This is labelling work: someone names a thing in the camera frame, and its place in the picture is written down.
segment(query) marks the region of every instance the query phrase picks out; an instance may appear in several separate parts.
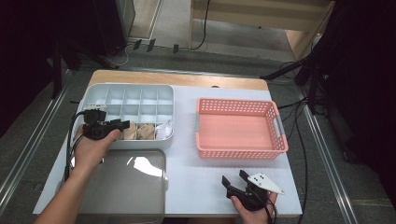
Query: white tabletop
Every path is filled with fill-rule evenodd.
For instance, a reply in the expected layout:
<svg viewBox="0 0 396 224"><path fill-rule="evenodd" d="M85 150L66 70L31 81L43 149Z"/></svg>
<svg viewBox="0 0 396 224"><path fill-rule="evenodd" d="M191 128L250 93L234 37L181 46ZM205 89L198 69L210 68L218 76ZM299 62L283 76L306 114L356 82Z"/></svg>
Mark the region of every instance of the white tabletop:
<svg viewBox="0 0 396 224"><path fill-rule="evenodd" d="M286 153L272 161L203 160L198 155L195 142L195 111L199 97L270 100L269 91L185 86L173 88L174 138L172 146L163 150L166 155L168 177L165 196L167 217L237 215L232 203L226 198L226 188L221 184L221 177L225 175L234 187L244 190L246 182L239 176L241 169L249 175L264 173L285 191L284 195L278 195L276 201L279 217L296 217L302 213ZM42 212L59 188L64 173L64 162L65 143L52 167L34 214Z"/></svg>

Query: forearm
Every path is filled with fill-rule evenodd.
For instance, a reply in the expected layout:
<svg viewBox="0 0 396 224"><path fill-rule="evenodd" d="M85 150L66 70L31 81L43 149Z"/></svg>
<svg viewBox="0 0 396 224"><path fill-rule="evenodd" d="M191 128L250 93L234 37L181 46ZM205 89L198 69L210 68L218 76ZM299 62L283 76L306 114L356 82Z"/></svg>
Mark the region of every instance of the forearm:
<svg viewBox="0 0 396 224"><path fill-rule="evenodd" d="M73 171L35 223L75 223L89 180L83 172Z"/></svg>

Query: human hand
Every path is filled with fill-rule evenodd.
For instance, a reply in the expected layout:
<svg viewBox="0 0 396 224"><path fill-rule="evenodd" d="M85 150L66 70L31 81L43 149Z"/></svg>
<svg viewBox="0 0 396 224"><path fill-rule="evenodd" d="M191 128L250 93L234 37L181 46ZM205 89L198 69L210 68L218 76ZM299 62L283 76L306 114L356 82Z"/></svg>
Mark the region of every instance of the human hand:
<svg viewBox="0 0 396 224"><path fill-rule="evenodd" d="M82 126L78 127L76 137L83 133ZM108 146L119 138L120 130L110 132L104 139L91 140L82 136L75 149L75 168L73 173L83 174L87 177L93 175L94 170L108 151Z"/></svg>
<svg viewBox="0 0 396 224"><path fill-rule="evenodd" d="M268 194L269 201L267 204L267 209L270 214L273 214L274 212L275 208L272 205L272 203L275 204L276 197L277 197L277 193L270 192ZM233 207L241 216L244 224L270 224L268 223L268 216L265 211L265 208L260 209L258 211L250 212L244 207L244 205L242 205L242 203L239 201L239 199L236 196L232 196L231 201L233 202Z"/></svg>

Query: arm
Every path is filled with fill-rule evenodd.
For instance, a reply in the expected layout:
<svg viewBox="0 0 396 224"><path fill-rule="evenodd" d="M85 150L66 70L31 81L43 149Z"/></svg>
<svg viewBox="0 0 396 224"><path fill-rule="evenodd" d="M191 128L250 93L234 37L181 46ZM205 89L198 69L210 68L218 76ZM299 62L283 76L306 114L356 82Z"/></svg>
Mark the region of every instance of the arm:
<svg viewBox="0 0 396 224"><path fill-rule="evenodd" d="M268 195L268 199L270 200L269 202L272 202L275 204L276 197L277 197L277 193L271 192ZM268 216L267 216L267 213L265 212L264 208L259 211L250 212L244 207L244 205L241 204L241 202L239 201L239 199L237 197L232 196L231 201L233 202L233 206L235 207L235 210L241 216L244 224L271 224L271 223L268 223ZM267 208L268 208L269 213L273 214L274 207L271 204L268 204Z"/></svg>
<svg viewBox="0 0 396 224"><path fill-rule="evenodd" d="M78 129L77 136L82 134ZM110 143L120 135L114 130L99 141L83 137L75 150L76 165L73 172L40 214L35 224L41 223L75 223L79 206L84 197L85 189L94 174L94 171L108 151Z"/></svg>

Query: pink plastic basket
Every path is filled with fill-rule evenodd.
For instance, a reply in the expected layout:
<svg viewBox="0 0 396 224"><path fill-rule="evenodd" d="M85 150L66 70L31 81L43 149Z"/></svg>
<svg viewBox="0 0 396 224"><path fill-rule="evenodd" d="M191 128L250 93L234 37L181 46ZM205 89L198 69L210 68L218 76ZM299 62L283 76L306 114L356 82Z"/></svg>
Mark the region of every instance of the pink plastic basket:
<svg viewBox="0 0 396 224"><path fill-rule="evenodd" d="M273 101L200 98L196 142L201 158L273 160L288 142Z"/></svg>

